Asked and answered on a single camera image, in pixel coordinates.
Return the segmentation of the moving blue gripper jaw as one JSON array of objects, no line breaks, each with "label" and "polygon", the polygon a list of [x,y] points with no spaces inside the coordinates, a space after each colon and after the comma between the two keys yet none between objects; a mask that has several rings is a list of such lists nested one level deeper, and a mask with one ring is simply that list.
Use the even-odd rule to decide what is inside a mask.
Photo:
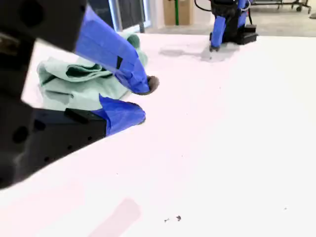
[{"label": "moving blue gripper jaw", "polygon": [[210,52],[219,50],[223,41],[223,34],[225,32],[225,28],[226,18],[222,16],[215,16],[213,31],[210,34]]},{"label": "moving blue gripper jaw", "polygon": [[153,93],[159,80],[149,76],[135,49],[104,22],[85,0],[16,0],[21,29],[31,37],[103,66],[134,94]]}]

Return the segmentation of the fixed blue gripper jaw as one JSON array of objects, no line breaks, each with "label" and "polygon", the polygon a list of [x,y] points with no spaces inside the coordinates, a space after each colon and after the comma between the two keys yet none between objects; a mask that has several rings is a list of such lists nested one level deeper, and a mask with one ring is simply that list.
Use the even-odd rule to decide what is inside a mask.
[{"label": "fixed blue gripper jaw", "polygon": [[143,123],[146,114],[131,102],[99,96],[101,108],[38,109],[34,121],[34,166],[48,164],[107,136]]}]

